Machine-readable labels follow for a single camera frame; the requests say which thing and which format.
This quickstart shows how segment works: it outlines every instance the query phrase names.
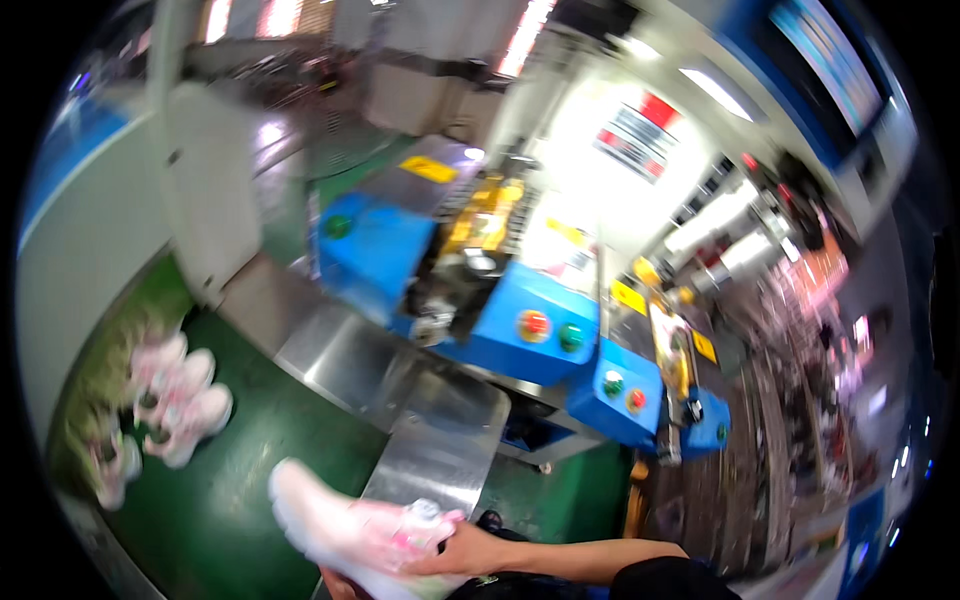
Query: fluorescent light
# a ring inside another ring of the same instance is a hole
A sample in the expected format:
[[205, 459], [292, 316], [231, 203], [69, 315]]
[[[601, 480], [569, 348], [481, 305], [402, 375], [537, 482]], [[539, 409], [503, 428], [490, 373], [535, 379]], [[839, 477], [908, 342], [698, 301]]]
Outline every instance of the fluorescent light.
[[875, 415], [887, 403], [887, 386], [880, 388], [867, 403], [867, 415]]
[[681, 69], [680, 72], [686, 75], [696, 85], [700, 86], [713, 100], [719, 102], [721, 107], [726, 108], [741, 119], [746, 119], [751, 123], [754, 122], [754, 120], [750, 118], [750, 115], [747, 114], [747, 111], [744, 110], [723, 87], [720, 87], [720, 84], [696, 69]]
[[659, 52], [635, 37], [628, 37], [627, 44], [630, 48], [630, 51], [633, 52], [634, 56], [636, 56], [638, 59], [656, 60], [662, 56]]
[[786, 252], [786, 257], [790, 259], [790, 262], [797, 262], [800, 260], [800, 251], [797, 250], [797, 247], [793, 245], [793, 242], [784, 238], [780, 242], [780, 247], [783, 248], [783, 251]]

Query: pink sneaker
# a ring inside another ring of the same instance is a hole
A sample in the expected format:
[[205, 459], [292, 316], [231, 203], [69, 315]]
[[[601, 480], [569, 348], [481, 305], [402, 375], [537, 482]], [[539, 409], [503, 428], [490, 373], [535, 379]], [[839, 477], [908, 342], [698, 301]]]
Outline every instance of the pink sneaker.
[[223, 431], [232, 411], [230, 390], [214, 383], [181, 405], [168, 405], [160, 419], [160, 431], [143, 439], [143, 451], [169, 468], [183, 468], [200, 440]]
[[136, 440], [113, 431], [108, 441], [90, 445], [89, 457], [93, 464], [97, 501], [104, 510], [119, 509], [127, 495], [127, 484], [139, 477], [143, 469]]
[[187, 354], [182, 362], [157, 372], [133, 404], [133, 425], [138, 427], [143, 421], [151, 429], [158, 428], [168, 406], [182, 406], [210, 387], [215, 368], [213, 354], [200, 348]]
[[186, 356], [186, 335], [178, 331], [159, 344], [141, 344], [130, 356], [130, 381], [135, 399], [139, 400], [154, 377], [183, 360]]
[[332, 490], [303, 463], [284, 459], [270, 475], [274, 517], [308, 560], [343, 573], [375, 600], [445, 598], [466, 577], [399, 574], [410, 561], [435, 556], [460, 511], [430, 500], [410, 506], [351, 498]]

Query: green floor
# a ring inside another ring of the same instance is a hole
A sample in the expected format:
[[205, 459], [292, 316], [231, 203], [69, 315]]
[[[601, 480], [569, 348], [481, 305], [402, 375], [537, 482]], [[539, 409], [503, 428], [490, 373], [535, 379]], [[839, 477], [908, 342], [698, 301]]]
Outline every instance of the green floor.
[[[411, 141], [399, 139], [363, 165], [323, 180], [323, 200], [382, 168]], [[303, 254], [309, 179], [302, 167], [291, 177], [288, 166], [257, 180], [264, 249], [283, 264]], [[188, 321], [184, 330], [192, 348], [209, 348], [216, 357], [216, 380], [233, 392], [233, 417], [183, 470], [145, 457], [143, 474], [108, 523], [167, 597], [306, 600], [318, 571], [274, 522], [266, 494], [270, 471], [294, 456], [337, 490], [358, 495], [387, 438], [303, 387], [215, 314]], [[479, 506], [497, 510], [508, 527], [533, 540], [618, 537], [630, 467], [630, 455], [617, 444], [562, 461], [550, 475], [497, 456]]]

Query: ceiling light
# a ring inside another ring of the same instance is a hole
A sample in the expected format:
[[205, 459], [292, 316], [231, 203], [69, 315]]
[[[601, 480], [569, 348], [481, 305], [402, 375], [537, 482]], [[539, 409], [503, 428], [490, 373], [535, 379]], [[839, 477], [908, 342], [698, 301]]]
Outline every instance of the ceiling light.
[[662, 56], [659, 52], [635, 37], [628, 37], [627, 44], [630, 51], [633, 52], [634, 56], [638, 59], [656, 60]]
[[726, 108], [741, 119], [746, 119], [751, 123], [754, 122], [754, 120], [750, 118], [750, 115], [747, 114], [747, 111], [744, 110], [723, 87], [720, 87], [717, 82], [696, 69], [681, 69], [680, 72], [686, 75], [696, 85], [700, 86], [713, 100], [719, 102], [721, 107]]

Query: window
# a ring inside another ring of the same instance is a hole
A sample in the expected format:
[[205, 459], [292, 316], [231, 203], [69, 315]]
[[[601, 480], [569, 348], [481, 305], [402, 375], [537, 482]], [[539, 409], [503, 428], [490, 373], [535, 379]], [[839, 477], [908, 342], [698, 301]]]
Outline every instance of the window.
[[507, 56], [500, 62], [497, 73], [517, 77], [523, 68], [523, 63], [527, 60], [530, 51], [534, 47], [534, 41], [543, 24], [546, 23], [547, 15], [553, 11], [557, 0], [530, 0], [527, 4], [527, 10], [523, 12], [520, 18], [520, 24], [516, 28], [510, 45], [507, 46]]
[[333, 24], [334, 0], [267, 0], [256, 24], [257, 37], [322, 34]]
[[231, 3], [232, 0], [213, 0], [210, 4], [210, 17], [206, 21], [204, 43], [212, 44], [227, 33]]
[[297, 30], [302, 0], [267, 0], [256, 24], [257, 37], [284, 37]]

